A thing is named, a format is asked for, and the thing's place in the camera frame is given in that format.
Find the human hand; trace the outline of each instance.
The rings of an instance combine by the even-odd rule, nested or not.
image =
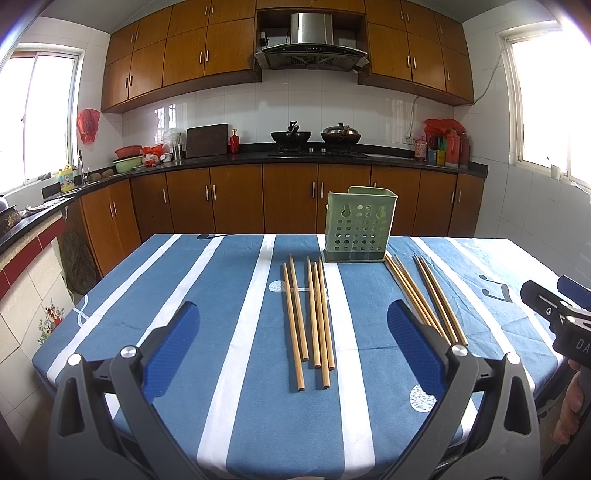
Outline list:
[[[580,370],[581,365],[569,360],[569,365],[574,370]],[[579,417],[577,413],[581,409],[584,400],[584,394],[579,386],[579,377],[581,372],[577,371],[566,389],[566,395],[562,402],[560,410],[560,420],[556,423],[554,429],[554,441],[561,445],[570,443],[570,436],[577,433],[579,429]]]

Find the wall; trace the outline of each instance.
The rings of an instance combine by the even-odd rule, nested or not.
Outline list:
[[[100,111],[103,72],[105,70],[106,49],[110,35],[94,28],[85,27],[55,18],[38,17],[19,39],[19,43],[39,43],[79,48],[84,51],[77,95],[76,115],[85,108]],[[115,157],[114,151],[123,146],[122,118],[116,114],[102,114],[94,145],[86,147],[77,134],[77,147],[82,150],[84,166],[91,170],[106,167]],[[44,180],[27,185],[7,195],[10,203],[19,209],[26,205],[39,205],[43,202],[41,189],[55,183],[55,179]]]
[[[518,0],[464,22],[476,97],[484,92],[500,54],[497,32],[553,20],[534,0]],[[589,195],[567,181],[509,165],[509,100],[503,62],[487,94],[454,108],[472,140],[472,160],[489,166],[476,236],[509,238],[558,275],[591,287]]]
[[[343,122],[359,130],[361,143],[413,148],[402,143],[413,95],[357,85],[355,72],[264,70],[262,75],[261,83],[202,90],[124,113],[123,143],[153,144],[155,112],[175,105],[178,128],[227,123],[242,143],[272,142],[272,131],[287,130],[289,121],[297,120],[300,130],[312,132],[310,141],[322,141],[324,128]],[[452,107],[421,98],[411,134],[420,134],[427,118],[452,114]]]

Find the bottle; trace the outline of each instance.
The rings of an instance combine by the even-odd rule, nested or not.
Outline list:
[[[238,153],[238,150],[240,150],[240,137],[236,135],[237,131],[232,128],[232,136],[230,137],[230,152],[232,153]]]

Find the plastic bag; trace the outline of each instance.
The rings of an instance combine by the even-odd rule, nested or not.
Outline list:
[[[92,108],[85,108],[76,117],[76,126],[84,145],[95,142],[96,132],[99,129],[99,118],[100,112]]]

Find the red bowl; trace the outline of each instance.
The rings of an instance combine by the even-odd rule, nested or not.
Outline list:
[[[137,155],[141,155],[141,150],[141,145],[130,145],[129,147],[123,147],[115,150],[115,155],[117,155],[117,158],[135,157]]]

